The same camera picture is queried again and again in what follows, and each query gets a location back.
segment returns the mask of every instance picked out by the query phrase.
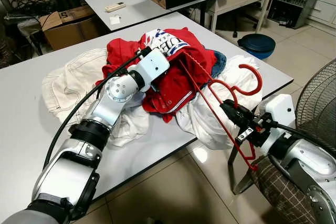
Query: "robotic arm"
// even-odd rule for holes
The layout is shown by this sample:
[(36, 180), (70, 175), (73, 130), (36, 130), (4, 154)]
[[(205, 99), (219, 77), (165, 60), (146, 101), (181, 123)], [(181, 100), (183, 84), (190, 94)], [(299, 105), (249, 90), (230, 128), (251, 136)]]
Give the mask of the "robotic arm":
[(261, 147), (282, 173), (309, 197), (318, 224), (336, 223), (336, 159), (288, 127), (295, 122), (291, 96), (280, 94), (259, 105), (254, 115), (226, 100), (222, 109), (240, 127), (236, 141)]
[(102, 151), (124, 106), (135, 93), (148, 90), (168, 68), (165, 56), (153, 49), (146, 55), (143, 51), (142, 60), (130, 66), (127, 74), (112, 77), (81, 122), (70, 128), (71, 137), (43, 169), (29, 206), (3, 224), (63, 224), (84, 216), (96, 192), (96, 169)]

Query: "fan grille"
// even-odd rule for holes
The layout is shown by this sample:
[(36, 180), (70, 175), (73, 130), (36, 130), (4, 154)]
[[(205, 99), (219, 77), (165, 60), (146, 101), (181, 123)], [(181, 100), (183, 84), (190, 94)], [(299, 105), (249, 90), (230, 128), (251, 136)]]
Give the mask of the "fan grille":
[(315, 74), (303, 89), (296, 107), (296, 128), (336, 155), (336, 59)]

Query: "white cloth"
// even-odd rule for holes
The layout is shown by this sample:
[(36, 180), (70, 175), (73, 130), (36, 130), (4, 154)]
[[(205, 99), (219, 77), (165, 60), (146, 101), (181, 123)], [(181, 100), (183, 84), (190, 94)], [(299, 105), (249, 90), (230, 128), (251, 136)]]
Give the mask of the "white cloth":
[[(106, 64), (106, 58), (106, 49), (93, 49), (68, 62), (63, 68), (49, 73), (42, 83), (42, 96), (48, 111), (63, 122), (75, 105), (95, 86), (95, 82), (103, 79), (101, 68)], [(143, 96), (143, 93), (138, 93), (135, 96), (137, 101), (132, 101), (132, 105), (128, 104), (128, 107), (138, 107), (127, 108), (120, 115), (109, 144), (123, 146), (146, 134), (149, 114), (139, 106)], [(67, 126), (79, 123), (95, 99), (96, 95), (93, 94), (70, 119)]]
[[(251, 91), (257, 86), (257, 79), (253, 73), (247, 69), (240, 69), (240, 64), (249, 64), (258, 69), (252, 57), (235, 56), (228, 59), (224, 71), (217, 79), (229, 84), (231, 87), (236, 85), (244, 91)], [(232, 99), (230, 92), (222, 85), (214, 84), (212, 88), (221, 100)], [(208, 87), (203, 90), (207, 100), (212, 108), (227, 127), (229, 132), (235, 137), (238, 134), (239, 128), (235, 126), (226, 116), (224, 111), (219, 107), (219, 103), (212, 95)], [(248, 109), (253, 109), (262, 99), (262, 91), (252, 96), (245, 96), (237, 91), (238, 103)], [(227, 149), (232, 147), (232, 143), (227, 134), (213, 116), (211, 110), (203, 100), (200, 94), (197, 94), (195, 99), (187, 103), (176, 113), (177, 122), (180, 127), (187, 132), (193, 133), (197, 138), (208, 148), (213, 150)]]

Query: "pile of clothes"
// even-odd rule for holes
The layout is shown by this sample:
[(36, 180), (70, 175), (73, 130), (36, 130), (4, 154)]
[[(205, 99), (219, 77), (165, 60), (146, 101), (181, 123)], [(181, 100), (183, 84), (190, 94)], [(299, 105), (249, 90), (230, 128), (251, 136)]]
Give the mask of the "pile of clothes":
[[(236, 56), (226, 60), (222, 53), (204, 48), (187, 28), (155, 29), (145, 33), (139, 41), (118, 38), (109, 42), (107, 49), (94, 49), (81, 54), (43, 80), (42, 94), (48, 110), (62, 122), (99, 80), (106, 78), (145, 47), (159, 48), (170, 62), (170, 68), (153, 82), (159, 92), (149, 89), (145, 95), (138, 93), (127, 104), (114, 127), (110, 143), (123, 146), (139, 139), (148, 130), (149, 113), (156, 112), (163, 115), (166, 123), (176, 117), (181, 129), (195, 134), (209, 148), (230, 148), (225, 131), (198, 95), (181, 62), (187, 67), (197, 86), (203, 88), (208, 101), (233, 135), (239, 129), (228, 120), (218, 101), (211, 95), (206, 86), (208, 74), (230, 86), (237, 85), (249, 91), (257, 86), (257, 80), (252, 72), (239, 69), (238, 65), (246, 63), (256, 69), (258, 66), (252, 57)], [(213, 88), (222, 100), (231, 98), (230, 92), (223, 86), (215, 84)], [(261, 97), (261, 91), (249, 97), (237, 94), (239, 104), (248, 109), (254, 108)], [(83, 104), (69, 125), (80, 122), (95, 98), (93, 95)]]

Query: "cardboard box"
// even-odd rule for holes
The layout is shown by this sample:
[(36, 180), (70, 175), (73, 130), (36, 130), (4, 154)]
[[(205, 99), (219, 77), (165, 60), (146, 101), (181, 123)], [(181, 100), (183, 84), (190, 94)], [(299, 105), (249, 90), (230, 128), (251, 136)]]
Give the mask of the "cardboard box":
[(109, 32), (89, 6), (54, 12), (41, 17), (39, 21), (53, 50), (94, 39)]

